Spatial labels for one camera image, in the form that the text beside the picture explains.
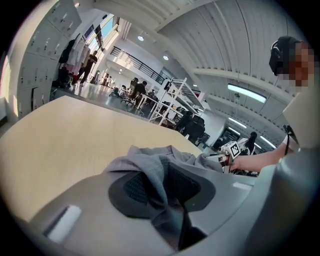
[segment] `table surface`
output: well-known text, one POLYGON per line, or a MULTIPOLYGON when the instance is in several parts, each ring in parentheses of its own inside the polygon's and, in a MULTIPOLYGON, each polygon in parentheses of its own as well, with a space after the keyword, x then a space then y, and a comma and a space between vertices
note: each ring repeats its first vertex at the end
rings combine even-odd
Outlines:
POLYGON ((131 145, 201 151, 180 133, 68 96, 28 114, 0 139, 0 189, 11 212, 29 221, 78 181, 101 174, 131 145))

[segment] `floor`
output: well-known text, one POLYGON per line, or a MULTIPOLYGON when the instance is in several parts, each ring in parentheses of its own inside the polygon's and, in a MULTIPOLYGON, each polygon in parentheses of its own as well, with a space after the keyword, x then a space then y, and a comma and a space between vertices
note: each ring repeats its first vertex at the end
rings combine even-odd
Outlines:
POLYGON ((67 95, 135 118, 140 118, 145 121, 149 120, 151 107, 142 105, 141 109, 137 109, 132 104, 128 105, 125 102, 121 102, 121 98, 109 96, 112 90, 112 88, 106 86, 85 82, 83 86, 74 85, 69 89, 59 88, 55 92, 54 98, 56 99, 67 95))

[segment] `railing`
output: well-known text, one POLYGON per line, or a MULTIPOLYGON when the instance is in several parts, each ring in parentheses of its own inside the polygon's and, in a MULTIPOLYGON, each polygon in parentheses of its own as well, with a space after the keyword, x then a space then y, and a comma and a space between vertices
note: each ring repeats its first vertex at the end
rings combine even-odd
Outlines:
POLYGON ((119 49, 118 47, 114 47, 110 54, 113 56, 116 56, 117 58, 134 66, 135 68, 137 68, 141 72, 148 75, 148 77, 151 77, 153 80, 158 82, 160 85, 165 80, 161 75, 159 75, 157 72, 155 72, 152 68, 148 67, 146 64, 144 64, 143 62, 141 62, 137 58, 133 57, 129 53, 126 53, 125 51, 119 49))

